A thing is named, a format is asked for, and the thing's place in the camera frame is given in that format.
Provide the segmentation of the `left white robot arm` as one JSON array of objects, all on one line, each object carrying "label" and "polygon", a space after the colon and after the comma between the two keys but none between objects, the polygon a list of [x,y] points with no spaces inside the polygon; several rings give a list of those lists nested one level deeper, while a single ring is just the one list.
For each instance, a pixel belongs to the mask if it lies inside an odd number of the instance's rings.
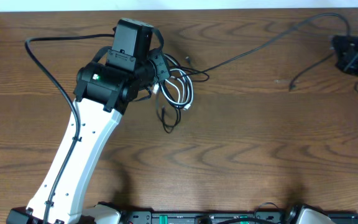
[{"label": "left white robot arm", "polygon": [[29,203],[10,211],[8,223],[120,221],[121,214],[107,203],[84,208],[88,184],[128,104],[170,72],[162,48],[150,46],[153,37],[163,41],[152,25],[123,18],[112,36],[112,45],[79,70],[75,96],[68,99],[70,120],[52,165]]}]

